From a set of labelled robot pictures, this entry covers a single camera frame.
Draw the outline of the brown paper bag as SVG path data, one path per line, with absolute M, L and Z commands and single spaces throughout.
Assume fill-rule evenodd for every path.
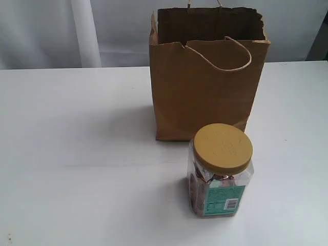
M 244 130 L 270 41 L 256 9 L 166 8 L 151 16 L 156 139 L 188 141 L 203 126 Z

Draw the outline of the plastic jar with yellow lid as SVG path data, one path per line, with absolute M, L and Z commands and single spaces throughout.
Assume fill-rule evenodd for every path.
M 189 144 L 190 205 L 198 217 L 236 214 L 254 174 L 253 145 L 240 129 L 210 124 L 197 131 Z

